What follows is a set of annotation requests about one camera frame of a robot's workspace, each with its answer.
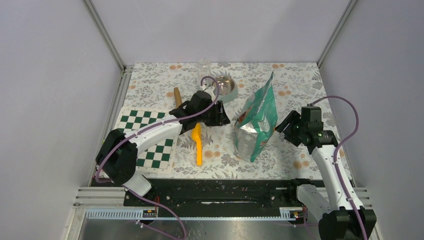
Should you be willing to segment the orange plastic scoop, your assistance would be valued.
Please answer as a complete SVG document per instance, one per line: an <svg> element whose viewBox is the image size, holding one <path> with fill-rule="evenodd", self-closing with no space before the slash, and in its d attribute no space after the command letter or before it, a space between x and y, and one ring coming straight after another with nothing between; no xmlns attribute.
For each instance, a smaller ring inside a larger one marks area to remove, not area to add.
<svg viewBox="0 0 424 240"><path fill-rule="evenodd" d="M196 165L201 166L203 164L203 149L202 149L202 135L201 135L200 123L197 123L194 129L191 131L191 139L195 142Z"/></svg>

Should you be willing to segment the green pet food bag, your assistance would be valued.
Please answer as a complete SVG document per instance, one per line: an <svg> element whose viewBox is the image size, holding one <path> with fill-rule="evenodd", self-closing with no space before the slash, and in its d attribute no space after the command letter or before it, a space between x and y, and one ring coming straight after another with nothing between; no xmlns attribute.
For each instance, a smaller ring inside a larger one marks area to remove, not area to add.
<svg viewBox="0 0 424 240"><path fill-rule="evenodd" d="M274 134L278 121L272 73L246 100L234 123L234 154L253 163Z"/></svg>

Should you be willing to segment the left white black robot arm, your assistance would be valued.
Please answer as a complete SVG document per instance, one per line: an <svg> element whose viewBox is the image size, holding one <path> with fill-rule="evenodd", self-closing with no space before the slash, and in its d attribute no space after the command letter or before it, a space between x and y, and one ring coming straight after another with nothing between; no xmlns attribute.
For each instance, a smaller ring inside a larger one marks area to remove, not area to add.
<svg viewBox="0 0 424 240"><path fill-rule="evenodd" d="M96 158L98 183L111 181L133 193L144 206L152 204L152 184L136 170L138 156L153 145L193 130L198 123L220 127L230 123L224 103L206 91L197 91L190 100L168 115L140 129L126 133L114 129L108 133Z"/></svg>

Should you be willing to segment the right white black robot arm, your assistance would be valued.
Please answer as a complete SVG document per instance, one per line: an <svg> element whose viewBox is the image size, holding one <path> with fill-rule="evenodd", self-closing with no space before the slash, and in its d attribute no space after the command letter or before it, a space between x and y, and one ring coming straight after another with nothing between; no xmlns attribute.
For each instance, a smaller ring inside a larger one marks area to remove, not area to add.
<svg viewBox="0 0 424 240"><path fill-rule="evenodd" d="M318 221L322 240L367 240L377 222L372 209L367 209L356 194L339 156L338 140L331 130L324 129L322 111L318 106L292 110L275 128L294 146L306 146L320 171L327 196L307 179L294 179L287 191L293 206L303 204Z"/></svg>

